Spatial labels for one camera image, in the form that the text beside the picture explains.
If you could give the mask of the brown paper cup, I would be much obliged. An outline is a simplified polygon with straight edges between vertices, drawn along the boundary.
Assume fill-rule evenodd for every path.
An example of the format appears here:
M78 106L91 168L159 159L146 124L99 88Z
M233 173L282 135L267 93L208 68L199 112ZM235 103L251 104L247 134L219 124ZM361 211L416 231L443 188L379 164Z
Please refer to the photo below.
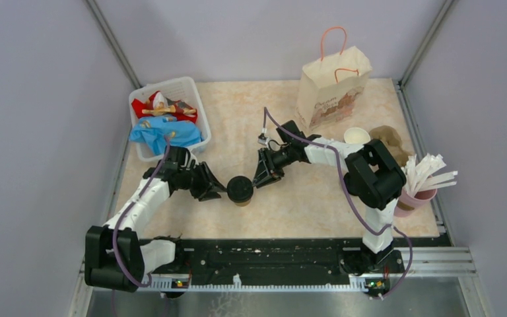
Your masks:
M239 199L239 200L233 200L232 202L233 202L235 205L237 205L238 207L245 207L245 206L247 206L248 204L250 204L251 199Z

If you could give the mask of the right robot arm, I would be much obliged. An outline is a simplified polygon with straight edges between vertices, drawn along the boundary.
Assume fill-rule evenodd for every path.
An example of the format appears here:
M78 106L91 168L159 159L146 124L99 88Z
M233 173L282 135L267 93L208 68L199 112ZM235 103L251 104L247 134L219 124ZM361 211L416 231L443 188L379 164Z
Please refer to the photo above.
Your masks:
M321 135L306 136L294 121L277 127L280 142L263 128L258 137L258 165L253 186L262 188L281 180L284 168L295 162L324 164L337 168L339 185L350 207L353 197L364 204L365 213L353 209L365 229L360 251L343 261L343 270L353 275L378 272L393 252L394 209L407 179L386 146L378 139L350 145Z

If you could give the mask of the black cup lid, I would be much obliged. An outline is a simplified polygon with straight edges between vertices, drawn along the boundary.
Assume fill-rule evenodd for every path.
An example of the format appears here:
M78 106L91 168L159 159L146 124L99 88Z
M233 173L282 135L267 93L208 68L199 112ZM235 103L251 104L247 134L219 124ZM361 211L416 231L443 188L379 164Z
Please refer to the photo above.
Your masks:
M252 181L245 176L235 176L227 184L228 198L233 200L251 199L254 194Z

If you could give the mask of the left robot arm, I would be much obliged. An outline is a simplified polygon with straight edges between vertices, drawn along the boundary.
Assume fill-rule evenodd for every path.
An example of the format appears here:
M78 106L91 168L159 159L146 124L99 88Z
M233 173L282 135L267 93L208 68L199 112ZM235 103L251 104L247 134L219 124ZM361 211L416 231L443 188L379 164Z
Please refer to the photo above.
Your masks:
M178 190L208 201L219 199L226 188L207 163L198 162L187 148L167 147L121 210L86 232L84 281L88 286L133 293L149 287L151 273L161 266L170 273L183 269L185 255L171 238L139 239L153 215Z

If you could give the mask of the stack of paper cups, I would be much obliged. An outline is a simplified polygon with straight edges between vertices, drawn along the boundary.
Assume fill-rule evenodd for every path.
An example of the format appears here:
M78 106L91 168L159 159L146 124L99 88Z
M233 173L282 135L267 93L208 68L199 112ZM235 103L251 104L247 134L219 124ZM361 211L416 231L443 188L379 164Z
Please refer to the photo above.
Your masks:
M344 132L343 140L349 145L363 145L371 140L371 136L360 127L351 127Z

